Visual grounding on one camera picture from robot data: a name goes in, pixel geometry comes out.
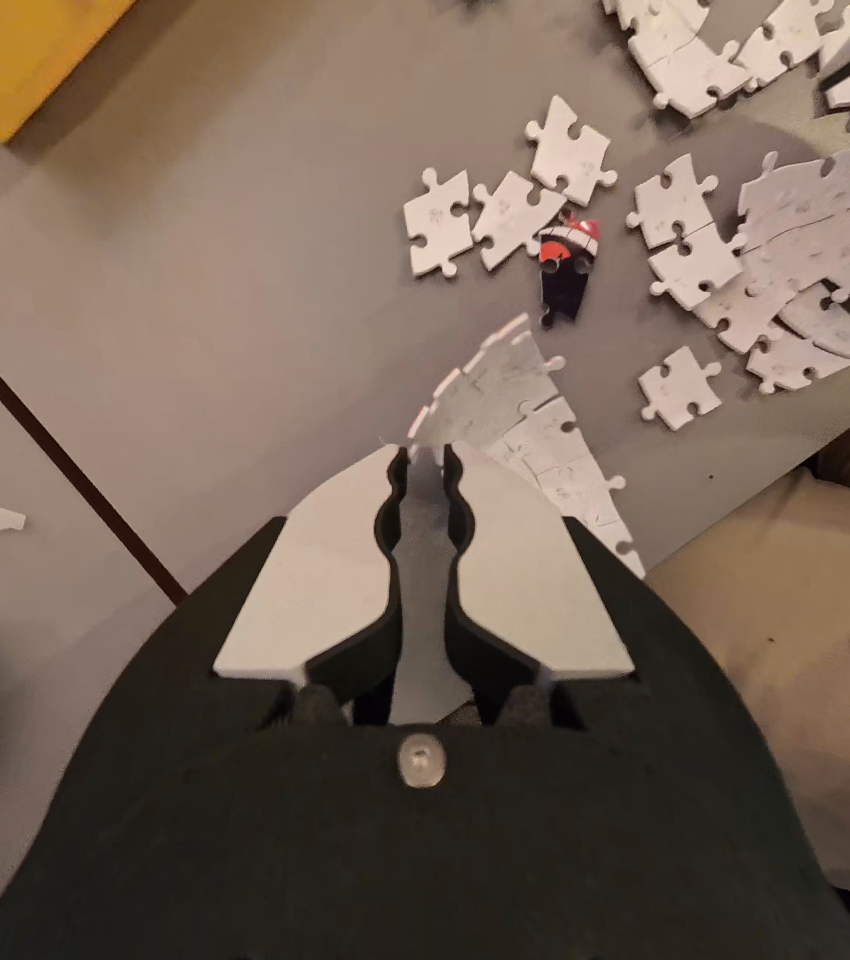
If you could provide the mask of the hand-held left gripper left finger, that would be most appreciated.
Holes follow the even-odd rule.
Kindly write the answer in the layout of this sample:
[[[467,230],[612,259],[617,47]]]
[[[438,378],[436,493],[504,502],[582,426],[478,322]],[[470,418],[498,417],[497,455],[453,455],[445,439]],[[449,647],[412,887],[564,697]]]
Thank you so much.
[[[284,518],[213,669],[231,680],[322,686],[358,725],[388,723],[403,651],[394,549],[408,454],[389,443]]]

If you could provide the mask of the curved white puzzle strip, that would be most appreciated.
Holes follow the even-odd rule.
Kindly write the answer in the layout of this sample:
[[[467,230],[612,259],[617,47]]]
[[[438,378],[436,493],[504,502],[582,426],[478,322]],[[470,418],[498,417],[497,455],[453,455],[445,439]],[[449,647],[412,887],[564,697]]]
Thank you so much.
[[[467,443],[541,491],[644,579],[645,566],[613,497],[626,480],[606,474],[586,443],[553,380],[564,365],[562,356],[542,354],[527,314],[519,315],[437,385],[408,429],[409,451],[430,451],[441,465],[445,445]]]

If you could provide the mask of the flat white puzzle section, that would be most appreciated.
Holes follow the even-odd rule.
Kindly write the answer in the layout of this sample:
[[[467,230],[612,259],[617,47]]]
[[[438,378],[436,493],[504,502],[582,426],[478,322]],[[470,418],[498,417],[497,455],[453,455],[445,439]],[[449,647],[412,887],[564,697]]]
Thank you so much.
[[[719,51],[701,36],[708,2],[603,1],[629,34],[628,51],[654,90],[659,111],[695,119],[720,101],[754,92],[813,57],[823,64],[850,38],[850,4],[836,30],[822,32],[818,18],[831,1],[785,1],[743,42]]]

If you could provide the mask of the white wedge puzzle section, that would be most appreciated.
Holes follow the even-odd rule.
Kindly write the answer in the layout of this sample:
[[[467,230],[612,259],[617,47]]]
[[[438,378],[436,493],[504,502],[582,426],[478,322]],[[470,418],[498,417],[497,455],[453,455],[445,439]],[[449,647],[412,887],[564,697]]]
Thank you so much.
[[[741,187],[740,249],[749,294],[797,295],[829,282],[850,296],[850,150],[779,166]]]

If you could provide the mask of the coloured printed puzzle piece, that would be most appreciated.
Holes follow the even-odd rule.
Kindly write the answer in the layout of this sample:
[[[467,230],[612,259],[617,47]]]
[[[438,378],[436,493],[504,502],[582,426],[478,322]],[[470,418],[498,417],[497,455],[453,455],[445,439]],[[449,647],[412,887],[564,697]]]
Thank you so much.
[[[599,255],[599,221],[561,210],[538,234],[544,330],[558,320],[576,322]]]

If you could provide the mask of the pile of white puzzle pieces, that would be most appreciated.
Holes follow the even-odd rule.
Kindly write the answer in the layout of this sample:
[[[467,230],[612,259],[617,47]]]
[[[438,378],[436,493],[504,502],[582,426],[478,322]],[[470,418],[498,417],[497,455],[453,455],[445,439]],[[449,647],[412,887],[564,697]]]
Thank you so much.
[[[850,312],[819,281],[797,292],[743,274],[693,313],[757,380],[761,394],[797,392],[850,367]]]

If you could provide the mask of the yellow plastic bin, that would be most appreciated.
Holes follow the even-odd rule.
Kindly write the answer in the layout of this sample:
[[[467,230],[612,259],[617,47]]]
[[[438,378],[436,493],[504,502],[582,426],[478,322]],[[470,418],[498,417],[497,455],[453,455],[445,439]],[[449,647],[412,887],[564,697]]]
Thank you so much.
[[[132,5],[0,1],[0,144],[47,101]]]

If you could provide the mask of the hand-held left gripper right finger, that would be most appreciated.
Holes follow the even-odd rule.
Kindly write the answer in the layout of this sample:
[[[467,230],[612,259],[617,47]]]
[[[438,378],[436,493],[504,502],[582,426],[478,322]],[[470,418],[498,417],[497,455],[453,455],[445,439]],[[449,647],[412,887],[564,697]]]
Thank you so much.
[[[444,642],[488,725],[544,714],[549,727],[592,727],[572,691],[635,679],[635,578],[583,525],[464,441],[444,448],[454,545]]]

